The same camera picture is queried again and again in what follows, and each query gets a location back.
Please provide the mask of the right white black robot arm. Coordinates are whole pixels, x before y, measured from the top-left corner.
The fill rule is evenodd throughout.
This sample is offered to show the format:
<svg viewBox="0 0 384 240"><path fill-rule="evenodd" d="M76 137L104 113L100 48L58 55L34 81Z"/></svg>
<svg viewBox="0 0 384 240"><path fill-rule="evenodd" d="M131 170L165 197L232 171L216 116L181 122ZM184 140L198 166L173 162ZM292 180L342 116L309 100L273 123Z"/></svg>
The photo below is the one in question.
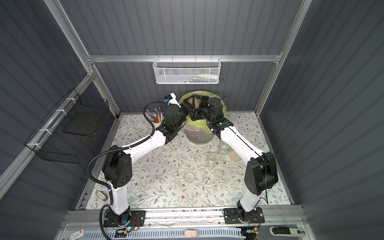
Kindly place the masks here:
<svg viewBox="0 0 384 240"><path fill-rule="evenodd" d="M262 194L278 182L276 158L271 152L265 153L251 144L225 118L220 98L193 94L192 100L185 102L195 106L195 100L199 101L199 105L191 114L191 119L204 119L211 132L228 144L246 165L244 183L247 190L237 203L237 211L238 216L250 215L256 211Z"/></svg>

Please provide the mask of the glass oatmeal jar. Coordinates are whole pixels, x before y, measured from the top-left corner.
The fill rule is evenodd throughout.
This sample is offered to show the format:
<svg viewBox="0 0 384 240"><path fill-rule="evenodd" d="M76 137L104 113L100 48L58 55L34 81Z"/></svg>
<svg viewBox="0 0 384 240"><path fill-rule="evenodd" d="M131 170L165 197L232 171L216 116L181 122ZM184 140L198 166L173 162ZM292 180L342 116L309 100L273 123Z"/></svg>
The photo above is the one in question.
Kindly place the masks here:
<svg viewBox="0 0 384 240"><path fill-rule="evenodd" d="M213 170L216 167L217 156L215 154L208 154L206 158L206 167L208 170Z"/></svg>

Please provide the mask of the oatmeal jar with beige lid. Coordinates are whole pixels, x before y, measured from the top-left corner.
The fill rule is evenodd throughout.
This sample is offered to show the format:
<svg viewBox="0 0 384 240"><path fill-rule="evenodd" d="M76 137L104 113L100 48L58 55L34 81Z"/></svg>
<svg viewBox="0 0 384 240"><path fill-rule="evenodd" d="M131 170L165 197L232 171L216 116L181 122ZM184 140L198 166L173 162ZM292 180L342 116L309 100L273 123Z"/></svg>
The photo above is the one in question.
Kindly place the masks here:
<svg viewBox="0 0 384 240"><path fill-rule="evenodd" d="M226 142L220 140L218 144L218 154L226 156L231 152L232 148Z"/></svg>

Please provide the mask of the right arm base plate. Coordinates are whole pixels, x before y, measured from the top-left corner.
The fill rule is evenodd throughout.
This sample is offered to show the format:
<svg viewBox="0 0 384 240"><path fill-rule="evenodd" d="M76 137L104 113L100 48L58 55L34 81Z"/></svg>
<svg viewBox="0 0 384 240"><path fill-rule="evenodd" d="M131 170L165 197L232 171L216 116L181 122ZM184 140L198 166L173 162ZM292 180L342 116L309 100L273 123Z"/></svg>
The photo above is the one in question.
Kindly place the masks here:
<svg viewBox="0 0 384 240"><path fill-rule="evenodd" d="M263 211L260 207L256 207L250 212L244 212L237 208L225 208L222 210L225 223L227 225L234 224L256 224L260 225L265 223Z"/></svg>

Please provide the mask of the beige jar lid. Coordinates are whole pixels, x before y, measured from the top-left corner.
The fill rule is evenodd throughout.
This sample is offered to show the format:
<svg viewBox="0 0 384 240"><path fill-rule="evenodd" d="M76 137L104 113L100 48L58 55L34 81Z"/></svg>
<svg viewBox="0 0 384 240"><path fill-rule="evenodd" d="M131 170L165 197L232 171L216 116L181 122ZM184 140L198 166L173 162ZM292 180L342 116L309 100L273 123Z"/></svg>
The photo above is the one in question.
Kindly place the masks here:
<svg viewBox="0 0 384 240"><path fill-rule="evenodd" d="M242 158L234 150L230 151L229 159L231 160L231 162L234 162L234 163L237 163L242 160Z"/></svg>

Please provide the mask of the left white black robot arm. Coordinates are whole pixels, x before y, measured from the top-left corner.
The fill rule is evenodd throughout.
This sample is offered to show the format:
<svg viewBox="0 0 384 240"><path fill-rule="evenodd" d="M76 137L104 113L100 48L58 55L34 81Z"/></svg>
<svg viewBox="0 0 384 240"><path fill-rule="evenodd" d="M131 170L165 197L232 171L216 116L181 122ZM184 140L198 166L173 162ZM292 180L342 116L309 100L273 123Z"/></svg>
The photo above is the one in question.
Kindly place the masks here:
<svg viewBox="0 0 384 240"><path fill-rule="evenodd" d="M163 112L164 119L159 127L152 125L153 132L150 135L126 147L110 148L102 172L110 193L111 209L116 215L120 216L130 208L127 184L133 176L133 164L152 150L172 141L194 108L188 103L177 105L169 101Z"/></svg>

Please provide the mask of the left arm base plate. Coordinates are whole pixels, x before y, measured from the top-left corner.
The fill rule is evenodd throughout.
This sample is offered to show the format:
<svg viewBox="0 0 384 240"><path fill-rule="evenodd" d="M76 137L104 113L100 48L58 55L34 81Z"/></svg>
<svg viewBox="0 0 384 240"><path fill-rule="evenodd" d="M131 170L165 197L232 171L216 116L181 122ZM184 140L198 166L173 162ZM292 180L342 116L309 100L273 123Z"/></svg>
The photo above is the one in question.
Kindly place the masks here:
<svg viewBox="0 0 384 240"><path fill-rule="evenodd" d="M106 210L102 214L103 227L142 227L146 219L146 211L126 211L116 215L113 211Z"/></svg>

